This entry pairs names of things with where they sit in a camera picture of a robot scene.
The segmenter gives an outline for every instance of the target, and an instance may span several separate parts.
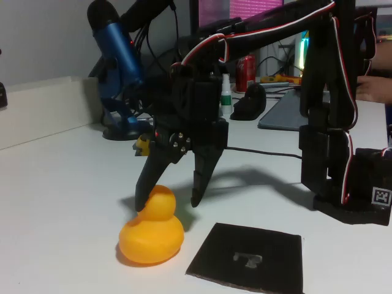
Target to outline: rubber duck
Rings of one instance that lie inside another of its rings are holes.
[[[173,192],[156,185],[145,208],[119,234],[119,248],[130,261],[142,265],[162,263],[179,251],[184,228],[177,217]]]

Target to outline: black mouse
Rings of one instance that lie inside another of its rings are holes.
[[[230,119],[234,121],[253,121],[265,110],[267,98],[265,89],[260,84],[247,87],[245,96],[234,104],[234,112]]]

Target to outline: white bottle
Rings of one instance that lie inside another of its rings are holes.
[[[220,104],[224,115],[230,115],[233,113],[232,107],[232,89],[230,87],[230,75],[228,73],[223,74],[222,83],[222,94],[220,95]]]

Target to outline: black robotic arm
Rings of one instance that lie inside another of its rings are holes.
[[[189,41],[191,50],[184,59],[171,66],[172,111],[158,111],[154,117],[156,136],[136,186],[137,211],[144,208],[167,166],[190,150],[195,154],[192,206],[200,203],[227,147],[228,135],[228,122],[218,117],[221,81],[211,72],[211,65],[238,59],[308,29],[311,42],[300,111],[309,124],[300,130],[301,181],[317,194],[315,207],[333,217],[343,216],[341,220],[348,223],[388,224],[390,200],[389,206],[377,204],[368,188],[364,193],[354,184],[355,178],[366,178],[368,186],[385,189],[389,186],[382,183],[390,176],[389,172],[380,176],[389,159],[378,151],[360,151],[358,160],[349,135],[358,117],[355,88],[360,37],[355,38],[354,22],[366,16],[374,25],[375,17],[366,9],[357,13],[355,0],[298,0],[244,21],[237,18],[202,28]],[[323,102],[326,84],[331,96],[328,104]]]

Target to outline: yellow object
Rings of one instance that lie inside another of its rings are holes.
[[[149,137],[147,134],[141,135],[134,144],[136,156],[149,156]]]
[[[288,75],[277,74],[275,77],[262,77],[260,82],[262,83],[282,83],[289,82],[300,85],[302,83],[302,78],[300,77],[290,77]]]
[[[176,255],[184,241],[184,228],[175,210],[173,192],[156,185],[145,208],[119,234],[122,254],[141,264],[164,262]]]

